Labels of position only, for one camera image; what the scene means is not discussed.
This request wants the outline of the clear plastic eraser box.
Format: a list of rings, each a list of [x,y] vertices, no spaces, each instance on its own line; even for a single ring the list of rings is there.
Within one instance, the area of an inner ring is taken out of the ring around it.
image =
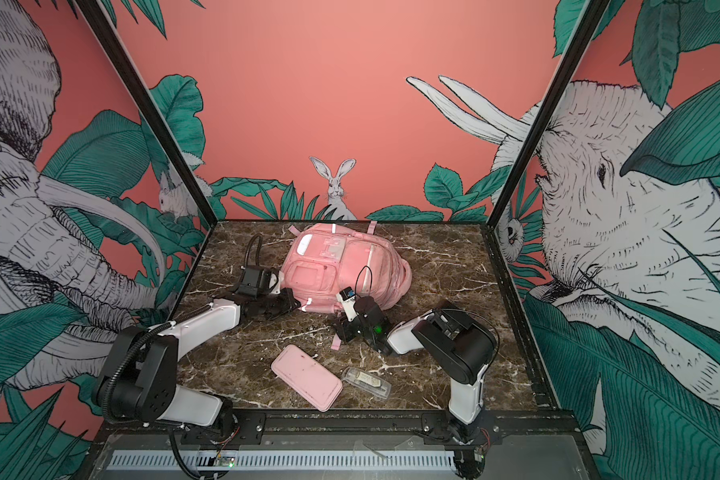
[[[380,399],[388,399],[391,393],[388,381],[356,367],[346,368],[342,380]]]

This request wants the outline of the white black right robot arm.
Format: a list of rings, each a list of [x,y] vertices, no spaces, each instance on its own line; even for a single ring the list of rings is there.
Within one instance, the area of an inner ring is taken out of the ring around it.
[[[444,300],[407,322],[392,325],[384,313],[341,313],[334,319],[339,338],[349,342],[362,338],[383,355],[428,352],[450,377],[451,417],[462,425],[473,424],[483,410],[484,377],[498,340],[471,313]]]

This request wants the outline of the black left corner frame post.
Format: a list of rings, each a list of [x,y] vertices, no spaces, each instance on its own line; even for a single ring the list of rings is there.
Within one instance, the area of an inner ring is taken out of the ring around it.
[[[193,172],[184,161],[178,142],[173,136],[165,117],[153,100],[130,55],[119,39],[106,10],[98,1],[77,0],[75,4],[117,71],[139,112],[146,120],[147,125],[156,137],[157,143],[177,170],[184,186],[197,204],[201,218],[211,228],[214,228],[218,223],[217,217],[207,201],[206,195],[200,190]]]

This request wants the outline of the black corner frame post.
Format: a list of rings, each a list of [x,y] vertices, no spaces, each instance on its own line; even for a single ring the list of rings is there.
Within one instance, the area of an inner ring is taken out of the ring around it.
[[[147,125],[156,137],[157,143],[177,170],[184,186],[197,204],[201,218],[211,228],[214,228],[218,223],[217,217],[207,201],[206,195],[200,190],[193,172],[184,161],[178,142],[173,136],[165,117],[153,100],[130,55],[119,39],[106,10],[98,1],[77,0],[75,4],[117,71],[139,112],[146,120]]]
[[[535,149],[539,146],[545,128],[558,107],[565,89],[573,77],[608,4],[608,0],[592,0],[587,1],[584,5],[583,12],[576,24],[576,28],[562,56],[562,60],[541,102],[530,131],[522,143],[520,152],[509,172],[499,199],[495,203],[491,216],[487,221],[489,227],[495,228],[498,225],[500,218],[510,202],[512,193],[520,184],[521,177],[528,163],[533,158]]]

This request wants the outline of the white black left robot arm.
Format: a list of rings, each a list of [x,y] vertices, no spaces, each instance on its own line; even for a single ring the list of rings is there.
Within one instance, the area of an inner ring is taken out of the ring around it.
[[[215,299],[183,321],[166,321],[121,331],[105,360],[92,402],[112,424],[138,421],[210,427],[223,400],[178,384],[178,363],[206,341],[236,328],[249,317],[277,318],[301,306],[289,288],[251,297]]]

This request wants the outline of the pink student backpack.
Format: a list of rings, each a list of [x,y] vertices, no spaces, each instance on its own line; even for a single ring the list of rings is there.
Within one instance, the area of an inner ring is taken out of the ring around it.
[[[372,296],[385,314],[411,286],[409,263],[373,227],[360,232],[316,224],[291,233],[295,239],[278,274],[279,288],[291,288],[305,312],[338,317],[336,294],[351,287]]]

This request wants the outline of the black front mounting rail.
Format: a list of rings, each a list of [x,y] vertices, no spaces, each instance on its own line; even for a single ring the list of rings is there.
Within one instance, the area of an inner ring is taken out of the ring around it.
[[[484,444],[499,445],[507,437],[562,435],[570,436],[582,445],[581,430],[569,411],[565,410],[485,410],[477,420],[459,426],[444,410],[347,410],[328,412],[289,409],[234,408],[224,413],[215,426],[185,427],[153,424],[126,424],[107,426],[106,434],[157,434],[177,433],[182,445],[238,447],[261,445],[264,437],[283,435],[354,435],[414,436],[427,445],[444,445],[467,448]]]

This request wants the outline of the black right corner frame post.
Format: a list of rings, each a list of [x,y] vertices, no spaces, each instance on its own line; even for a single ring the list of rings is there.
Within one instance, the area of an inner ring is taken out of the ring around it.
[[[608,0],[592,0],[587,1],[584,5],[583,12],[576,24],[576,28],[562,56],[562,60],[541,102],[530,131],[522,143],[520,152],[509,172],[499,199],[495,203],[491,216],[487,221],[489,227],[495,228],[498,225],[500,218],[510,202],[512,193],[520,184],[521,177],[528,163],[533,158],[535,149],[539,146],[545,128],[558,107],[565,89],[573,77],[608,4]]]

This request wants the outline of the pink pencil case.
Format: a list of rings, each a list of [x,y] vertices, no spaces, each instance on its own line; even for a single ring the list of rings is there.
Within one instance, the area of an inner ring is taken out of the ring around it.
[[[296,345],[286,346],[271,370],[320,412],[329,410],[343,389],[339,377]]]

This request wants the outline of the white ventilation grille strip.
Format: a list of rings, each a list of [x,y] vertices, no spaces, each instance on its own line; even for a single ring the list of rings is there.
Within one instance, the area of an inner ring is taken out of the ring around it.
[[[276,470],[382,470],[454,471],[454,455],[448,451],[297,451],[228,450],[184,452],[187,467],[200,471]]]

